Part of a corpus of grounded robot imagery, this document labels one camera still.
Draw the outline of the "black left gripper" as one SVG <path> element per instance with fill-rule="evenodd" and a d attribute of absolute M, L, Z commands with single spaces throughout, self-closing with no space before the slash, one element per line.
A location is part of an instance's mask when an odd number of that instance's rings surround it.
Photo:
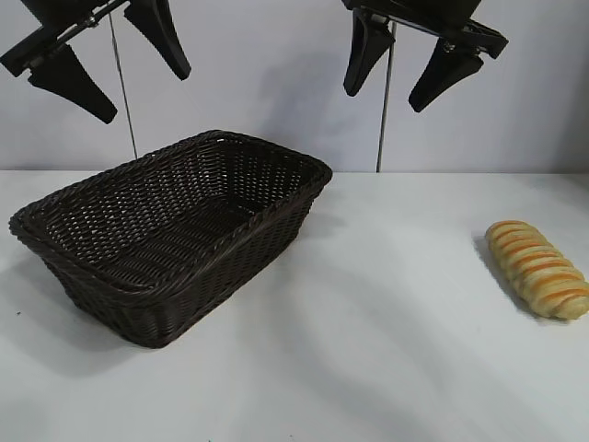
<path fill-rule="evenodd" d="M 75 52 L 65 44 L 96 25 L 125 0 L 21 1 L 40 27 L 1 56 L 1 64 L 20 76 L 30 68 L 32 86 L 73 102 L 104 123 L 111 123 L 116 107 L 89 76 Z M 155 47 L 178 79 L 187 79 L 191 65 L 181 46 L 168 0 L 132 0 L 123 12 Z M 32 66 L 38 58 L 41 62 Z"/>

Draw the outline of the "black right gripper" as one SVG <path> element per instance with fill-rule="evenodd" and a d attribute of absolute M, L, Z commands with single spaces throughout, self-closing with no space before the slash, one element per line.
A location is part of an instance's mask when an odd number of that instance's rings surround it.
<path fill-rule="evenodd" d="M 391 19 L 434 35 L 438 41 L 409 96 L 416 112 L 423 111 L 450 87 L 483 66 L 478 52 L 496 59 L 508 44 L 501 32 L 473 20 L 480 0 L 343 0 L 352 10 L 352 42 L 343 81 L 355 97 L 376 63 L 395 42 Z"/>

